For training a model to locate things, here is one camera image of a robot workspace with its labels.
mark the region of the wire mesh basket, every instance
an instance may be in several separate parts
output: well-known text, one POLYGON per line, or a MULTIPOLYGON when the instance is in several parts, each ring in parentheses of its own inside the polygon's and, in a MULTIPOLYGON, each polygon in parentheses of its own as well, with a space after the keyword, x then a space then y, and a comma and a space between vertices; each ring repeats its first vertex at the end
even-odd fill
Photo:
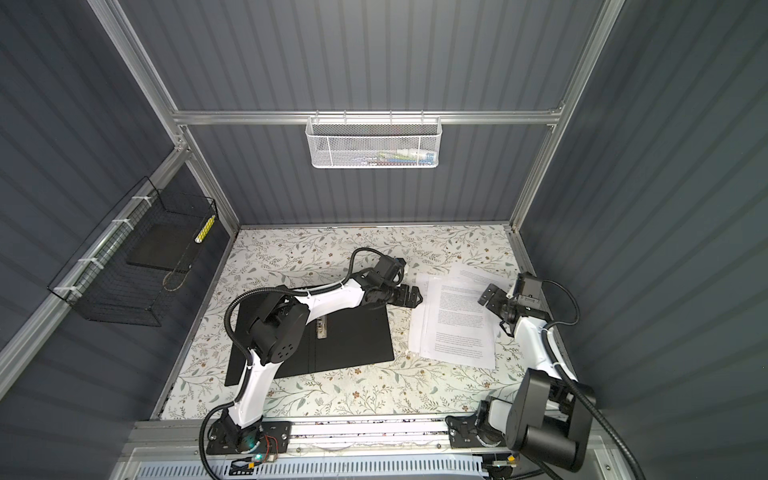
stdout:
POLYGON ((306 122, 317 168, 434 168, 441 136, 439 118, 411 124, 306 122))
POLYGON ((77 274, 62 269, 48 286, 85 319, 160 326, 217 215, 215 201, 199 195, 152 190, 140 200, 112 220, 92 256, 76 260, 77 274))

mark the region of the floral pattern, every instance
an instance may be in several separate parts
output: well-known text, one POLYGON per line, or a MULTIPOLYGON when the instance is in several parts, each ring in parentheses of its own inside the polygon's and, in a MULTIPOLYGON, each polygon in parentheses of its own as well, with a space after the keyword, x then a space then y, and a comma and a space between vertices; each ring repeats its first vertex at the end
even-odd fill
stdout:
MULTIPOLYGON (((199 419, 236 394, 236 386, 223 385, 231 342, 222 327, 224 310, 235 296, 259 286, 331 283, 344 277, 357 247, 405 258, 411 284, 417 273, 445 275, 457 261, 510 280, 518 273, 501 225, 242 230, 161 418, 199 419)), ((375 260, 358 255, 355 270, 375 260)), ((496 369, 476 369, 408 351, 410 309, 387 310, 394 361, 276 379, 265 416, 468 412, 489 393, 512 398, 525 370, 517 343, 501 330, 496 369)))

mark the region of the yellow object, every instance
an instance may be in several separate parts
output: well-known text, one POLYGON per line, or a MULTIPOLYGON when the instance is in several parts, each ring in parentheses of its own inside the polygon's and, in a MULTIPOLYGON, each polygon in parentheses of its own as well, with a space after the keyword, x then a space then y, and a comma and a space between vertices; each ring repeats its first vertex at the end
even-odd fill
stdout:
POLYGON ((211 215, 208 221, 205 223, 203 229, 200 230, 200 232, 197 234, 197 237, 195 237, 195 243, 203 243, 203 239, 205 239, 205 236, 208 235, 208 232, 210 232, 210 228, 214 225, 214 221, 216 221, 216 215, 211 215))

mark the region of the white wire basket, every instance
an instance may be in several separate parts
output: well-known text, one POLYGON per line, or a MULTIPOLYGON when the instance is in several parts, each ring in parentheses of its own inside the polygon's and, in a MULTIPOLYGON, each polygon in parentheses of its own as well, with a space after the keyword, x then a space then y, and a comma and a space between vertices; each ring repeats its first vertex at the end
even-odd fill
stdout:
POLYGON ((434 168, 442 125, 439 118, 414 123, 306 122, 306 140, 317 168, 434 168))

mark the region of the black cable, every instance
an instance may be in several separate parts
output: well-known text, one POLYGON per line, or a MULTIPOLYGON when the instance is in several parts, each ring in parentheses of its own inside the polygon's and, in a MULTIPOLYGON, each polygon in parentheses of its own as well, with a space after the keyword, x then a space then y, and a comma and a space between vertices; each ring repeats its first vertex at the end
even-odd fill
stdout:
POLYGON ((529 456, 525 456, 525 458, 527 458, 531 462, 534 462, 541 470, 544 471, 544 473, 549 475, 549 478, 551 478, 552 480, 563 480, 563 478, 560 475, 558 475, 554 470, 549 468, 549 465, 542 462, 541 460, 534 457, 529 457, 529 456))
POLYGON ((568 326, 576 325, 578 323, 578 321, 581 319, 581 309, 579 309, 578 302, 576 302, 576 299, 574 298, 573 294, 567 288, 562 286, 560 283, 557 283, 557 282, 555 282, 553 280, 542 280, 541 282, 542 283, 550 283, 550 284, 556 286, 557 288, 559 288, 560 290, 564 291, 565 294, 568 295, 568 298, 571 299, 571 303, 573 303, 573 306, 574 306, 574 321, 573 322, 570 322, 570 323, 568 323, 568 322, 551 322, 550 324, 551 325, 568 325, 568 326))
MULTIPOLYGON (((238 338, 235 337, 234 331, 232 330, 232 312, 235 310, 235 308, 237 308, 237 306, 240 305, 240 303, 243 300, 245 300, 246 298, 254 296, 254 295, 258 295, 260 293, 283 293, 285 295, 291 295, 291 296, 308 296, 310 294, 318 295, 318 294, 321 294, 321 293, 328 293, 328 292, 332 292, 332 291, 334 291, 336 289, 339 289, 339 288, 341 288, 342 285, 344 285, 347 282, 349 282, 350 278, 352 278, 353 268, 355 266, 355 256, 357 255, 358 252, 361 252, 361 251, 367 251, 367 252, 371 252, 371 253, 376 253, 380 257, 384 257, 385 256, 384 253, 381 253, 378 250, 375 250, 373 248, 368 248, 368 247, 356 248, 352 252, 352 255, 349 257, 349 269, 346 272, 346 276, 344 276, 344 280, 342 280, 339 283, 334 283, 333 285, 329 285, 327 287, 320 287, 320 288, 317 288, 317 289, 314 289, 314 290, 309 290, 309 292, 307 292, 305 290, 304 291, 302 291, 302 290, 292 290, 292 289, 288 289, 288 288, 279 288, 279 287, 269 287, 269 286, 267 286, 267 287, 262 287, 262 288, 256 288, 256 289, 253 289, 253 290, 249 290, 247 292, 241 293, 240 295, 236 296, 235 299, 232 300, 232 303, 230 303, 230 305, 227 307, 227 310, 224 312, 224 319, 223 319, 224 331, 227 332, 227 336, 230 337, 230 340, 232 340, 232 344, 234 344, 235 347, 237 347, 237 349, 242 352, 243 356, 245 357, 245 361, 246 361, 247 365, 249 365, 249 366, 253 365, 253 359, 251 358, 251 355, 248 352, 248 349, 245 347, 245 345, 242 344, 241 341, 238 340, 238 338)), ((363 269, 363 270, 364 271, 370 271, 370 270, 373 270, 373 269, 363 269)), ((400 281, 402 281, 402 277, 403 277, 403 268, 402 267, 400 267, 399 274, 400 274, 400 279, 401 279, 400 281)), ((224 409, 230 408, 231 406, 233 406, 235 404, 235 402, 237 402, 238 400, 240 400, 242 398, 243 394, 245 393, 246 385, 248 385, 248 379, 249 378, 250 378, 250 369, 246 369, 245 378, 243 379, 243 382, 240 384, 240 391, 237 393, 237 396, 235 397, 235 400, 233 402, 223 403, 223 404, 221 404, 219 406, 213 407, 210 410, 210 412, 208 412, 207 415, 205 415, 205 418, 203 419, 203 424, 200 425, 200 434, 197 437, 197 444, 198 444, 197 446, 198 446, 199 451, 200 451, 200 461, 203 463, 203 468, 205 468, 205 472, 213 480, 221 480, 221 478, 218 477, 214 473, 214 471, 211 469, 210 465, 208 464, 208 459, 205 456, 205 427, 206 427, 208 421, 210 420, 210 417, 212 417, 214 415, 214 413, 216 413, 216 412, 218 412, 220 410, 224 410, 224 409)))
POLYGON ((513 475, 507 478, 507 480, 525 480, 526 478, 538 477, 539 475, 543 475, 544 473, 545 473, 544 470, 541 470, 541 469, 533 470, 531 472, 521 473, 520 475, 513 475))
POLYGON ((221 405, 213 407, 210 412, 208 412, 207 415, 205 415, 205 418, 203 419, 202 425, 200 425, 200 434, 197 436, 197 448, 200 452, 200 461, 203 463, 203 468, 205 469, 205 472, 210 476, 213 480, 222 480, 222 478, 219 475, 216 475, 214 473, 214 470, 210 467, 210 464, 208 463, 208 458, 205 456, 205 425, 208 424, 208 420, 210 420, 210 417, 214 416, 214 413, 228 409, 231 406, 233 406, 235 402, 227 402, 222 403, 221 405))
MULTIPOLYGON (((578 304, 576 303, 576 299, 573 297, 571 292, 569 292, 568 289, 566 289, 564 286, 560 285, 559 283, 552 282, 551 280, 544 280, 544 281, 547 283, 553 283, 554 285, 559 286, 564 292, 566 292, 568 297, 574 303, 574 307, 576 308, 576 315, 577 315, 576 322, 577 322, 578 316, 579 316, 579 309, 578 309, 578 304)), ((576 382, 574 382, 571 379, 571 377, 568 376, 568 374, 565 372, 565 369, 560 364, 557 356, 554 354, 554 350, 552 350, 552 347, 549 344, 548 331, 550 327, 557 325, 558 323, 571 325, 570 323, 550 322, 550 323, 547 323, 544 326, 544 329, 541 331, 541 342, 544 343, 544 348, 545 350, 547 350, 547 355, 549 356, 549 359, 552 361, 552 363, 554 363, 554 369, 558 372, 563 382, 565 382, 565 384, 568 386, 568 389, 571 390, 571 393, 574 394, 574 396, 578 399, 578 401, 584 405, 584 407, 592 414, 594 419, 598 421, 598 423, 603 427, 603 429, 605 429, 605 432, 614 440, 614 443, 616 443, 616 446, 619 448, 619 451, 627 460, 627 464, 629 464, 629 468, 632 470, 634 477, 637 480, 645 480, 645 474, 643 473, 643 469, 640 467, 640 463, 632 454, 632 451, 629 449, 629 446, 627 446, 627 443, 621 438, 621 436, 619 435, 619 432, 617 432, 616 429, 611 425, 611 423, 605 418, 605 416, 603 416, 603 414, 600 412, 600 410, 598 410, 598 408, 594 405, 594 403, 592 403, 590 399, 588 399, 587 396, 584 393, 582 393, 581 390, 579 390, 578 386, 576 385, 576 382)))

